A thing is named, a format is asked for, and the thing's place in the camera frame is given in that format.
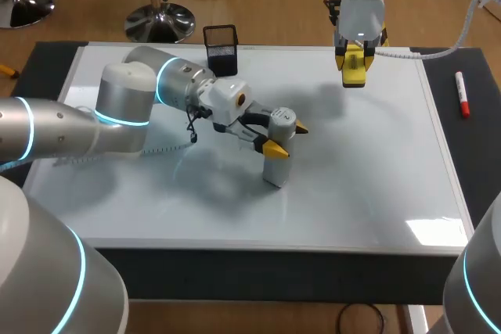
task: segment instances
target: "black cable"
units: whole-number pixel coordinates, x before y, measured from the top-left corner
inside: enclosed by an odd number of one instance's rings
[[[343,317],[343,313],[349,308],[349,307],[352,307],[354,305],[365,305],[366,307],[369,307],[371,308],[376,314],[377,314],[377,317],[379,318],[379,321],[380,321],[380,329],[379,329],[379,332],[378,334],[383,334],[384,333],[384,316],[383,314],[381,313],[381,311],[374,305],[374,304],[355,304],[355,303],[352,303],[352,304],[346,304],[344,307],[341,308],[341,310],[339,311],[339,314],[337,315],[337,319],[336,319],[336,334],[343,334],[341,332],[341,319]]]
[[[482,7],[482,8],[485,9],[489,15],[491,15],[492,17],[494,17],[496,20],[498,20],[501,23],[501,19],[498,16],[496,16],[493,11],[491,11],[487,7]]]
[[[500,19],[498,16],[496,16],[496,15],[494,14],[494,12],[493,12],[493,11],[491,11],[490,9],[488,9],[485,5],[482,7],[482,9],[483,9],[483,10],[485,10],[485,11],[487,11],[487,13],[488,13],[489,15],[491,15],[492,17],[494,17],[496,20],[498,20],[498,21],[501,23],[501,19]]]
[[[189,112],[190,108],[191,106],[186,107],[186,116],[188,117],[188,127],[186,127],[186,130],[191,132],[189,139],[191,140],[192,144],[195,144],[196,141],[198,140],[198,135],[196,134],[195,126],[193,125],[193,123],[195,122],[196,119],[200,119],[201,115],[198,111],[195,111],[193,117],[191,117]]]

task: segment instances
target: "table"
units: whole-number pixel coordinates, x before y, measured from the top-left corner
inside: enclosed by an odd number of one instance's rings
[[[38,44],[13,95],[57,99],[77,48],[83,45],[87,42]],[[497,174],[501,167],[499,90],[479,49],[465,48],[454,56],[426,61],[424,68],[471,222],[476,226],[501,190]],[[453,79],[457,70],[463,71],[468,85],[472,117],[467,121],[458,110]],[[22,186],[28,170],[28,166],[21,167],[6,176]],[[445,279],[456,259],[454,254],[99,251],[121,273],[131,298],[187,300],[440,304]]]

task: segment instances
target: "white cylinder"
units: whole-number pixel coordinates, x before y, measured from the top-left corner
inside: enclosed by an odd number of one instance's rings
[[[0,196],[11,198],[0,204],[0,332],[124,333],[128,295],[115,268],[4,178]]]

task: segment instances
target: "yellow black hazard tape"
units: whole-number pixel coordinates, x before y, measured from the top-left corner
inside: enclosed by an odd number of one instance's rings
[[[381,46],[389,47],[390,41],[388,40],[388,32],[386,30],[386,24],[383,23],[383,31],[381,32]]]

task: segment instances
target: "blue led ring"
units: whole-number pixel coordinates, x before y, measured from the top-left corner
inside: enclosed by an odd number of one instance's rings
[[[166,105],[164,101],[162,101],[162,98],[160,98],[160,93],[158,91],[158,88],[160,87],[160,77],[162,76],[162,73],[164,72],[165,68],[167,67],[167,65],[170,63],[170,62],[173,62],[174,60],[176,59],[180,59],[178,58],[177,56],[173,57],[173,58],[170,58],[167,62],[164,63],[164,65],[160,68],[160,70],[158,71],[158,75],[157,75],[157,89],[155,90],[155,94],[157,96],[157,99],[158,99],[158,102],[160,102],[162,105]]]
[[[498,329],[498,327],[490,320],[489,317],[487,317],[487,314],[485,314],[484,310],[481,308],[480,304],[477,302],[477,299],[475,299],[475,296],[473,294],[473,291],[471,291],[470,283],[468,282],[468,275],[467,275],[467,251],[464,251],[464,258],[463,258],[463,273],[464,273],[464,284],[467,287],[468,293],[470,294],[471,301],[473,302],[473,305],[475,308],[477,308],[478,313],[482,318],[484,318],[485,322],[487,322],[487,325],[491,327],[492,330],[496,334],[501,334],[501,330]]]
[[[30,154],[31,148],[33,147],[34,116],[33,116],[33,112],[31,111],[30,105],[28,105],[28,102],[26,102],[26,99],[20,98],[20,97],[16,97],[16,98],[19,99],[24,104],[24,107],[26,107],[26,111],[28,112],[28,119],[30,121],[30,136],[28,138],[28,145],[26,147],[26,150],[24,151],[24,154],[18,159],[18,160],[23,160]]]
[[[150,123],[149,121],[126,121],[126,120],[115,119],[101,114],[98,110],[94,110],[94,113],[100,120],[109,121],[110,123],[113,124],[130,125],[132,127],[144,127],[145,125],[148,125]]]
[[[59,324],[57,324],[56,328],[52,330],[52,334],[59,334],[61,330],[63,330],[63,327],[65,324],[68,322],[70,319],[71,314],[75,310],[75,307],[77,306],[78,299],[80,299],[81,291],[84,287],[84,278],[85,278],[85,269],[86,269],[86,262],[85,262],[85,251],[84,251],[84,246],[81,243],[80,238],[78,237],[77,234],[71,229],[68,228],[71,233],[74,235],[75,239],[77,240],[78,244],[78,249],[80,250],[80,276],[78,277],[78,283],[77,283],[77,289],[75,290],[75,294],[73,295],[73,299],[71,299],[70,305],[68,306],[68,309],[66,310],[66,313],[64,314],[63,318],[61,318],[61,321]]]

